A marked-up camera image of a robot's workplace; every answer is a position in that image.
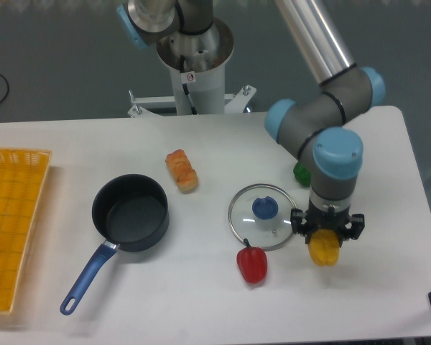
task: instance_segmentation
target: yellow plastic crate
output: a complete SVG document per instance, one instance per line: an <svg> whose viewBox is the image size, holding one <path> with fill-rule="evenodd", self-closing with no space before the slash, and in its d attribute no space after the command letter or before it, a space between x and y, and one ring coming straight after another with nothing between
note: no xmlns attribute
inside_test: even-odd
<svg viewBox="0 0 431 345"><path fill-rule="evenodd" d="M11 313L51 151L0 148L0 313Z"/></svg>

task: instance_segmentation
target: gray floor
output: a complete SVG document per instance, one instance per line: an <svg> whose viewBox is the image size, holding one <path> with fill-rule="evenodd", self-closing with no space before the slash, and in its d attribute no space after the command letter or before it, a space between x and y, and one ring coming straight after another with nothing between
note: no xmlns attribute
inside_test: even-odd
<svg viewBox="0 0 431 345"><path fill-rule="evenodd" d="M138 51L129 44L117 4L0 0L0 73L10 85L0 122L125 117L128 89L138 97L172 94L153 47ZM315 96L318 87L272 1L214 4L235 37L226 92L245 83L257 87L255 111L280 98ZM404 113L431 208L431 0L326 4L358 64L384 76L385 104ZM4 91L0 79L0 96Z"/></svg>

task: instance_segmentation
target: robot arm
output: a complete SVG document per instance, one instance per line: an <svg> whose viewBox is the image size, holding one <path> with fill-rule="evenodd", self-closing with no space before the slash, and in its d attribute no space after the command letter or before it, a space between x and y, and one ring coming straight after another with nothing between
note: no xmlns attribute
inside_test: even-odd
<svg viewBox="0 0 431 345"><path fill-rule="evenodd" d="M363 144L342 126L382 101L384 82L374 69L357 67L321 1L277 0L277 6L322 90L303 106L277 102L265 120L270 135L312 176L307 213L292 210L292 228L305 243L318 229L334 230L341 245L364 228L362 214L349 216Z"/></svg>
<svg viewBox="0 0 431 345"><path fill-rule="evenodd" d="M341 245L357 239L364 228L362 214L349 216L363 145L342 126L383 100L384 82L374 69L357 67L320 0L277 0L277 6L322 90L308 104L278 101L265 119L270 135L312 176L307 213L292 210L292 228L307 243L318 229L334 230ZM214 85L224 83L223 65L233 51L233 38L227 26L213 18L211 0L129 0L118 13L134 44L157 42L160 58L176 71L172 84L178 114L189 114L188 104L193 105L191 87L180 81L184 71L195 71L200 81L211 71L212 79L193 93L196 108L201 113L223 112L224 87Z"/></svg>

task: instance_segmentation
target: saucepan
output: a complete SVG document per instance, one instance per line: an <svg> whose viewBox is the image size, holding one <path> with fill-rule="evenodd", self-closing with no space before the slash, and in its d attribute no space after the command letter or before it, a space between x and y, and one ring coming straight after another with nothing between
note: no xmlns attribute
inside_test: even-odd
<svg viewBox="0 0 431 345"><path fill-rule="evenodd" d="M108 182L95 197L92 214L94 226L106 240L62 302L64 315L73 313L100 268L118 249L148 249L160 241L169 225L166 194L145 175L122 175Z"/></svg>

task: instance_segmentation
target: blue lid knob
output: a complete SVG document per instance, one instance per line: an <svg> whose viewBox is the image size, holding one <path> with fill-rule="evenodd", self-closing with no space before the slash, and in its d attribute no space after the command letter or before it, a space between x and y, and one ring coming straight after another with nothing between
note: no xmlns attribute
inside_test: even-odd
<svg viewBox="0 0 431 345"><path fill-rule="evenodd" d="M278 214L278 203L271 196L257 198L252 203L252 212L262 220L272 219Z"/></svg>
<svg viewBox="0 0 431 345"><path fill-rule="evenodd" d="M331 178L355 178L362 166L363 144L353 131L331 127L322 131L313 146L317 167Z"/></svg>

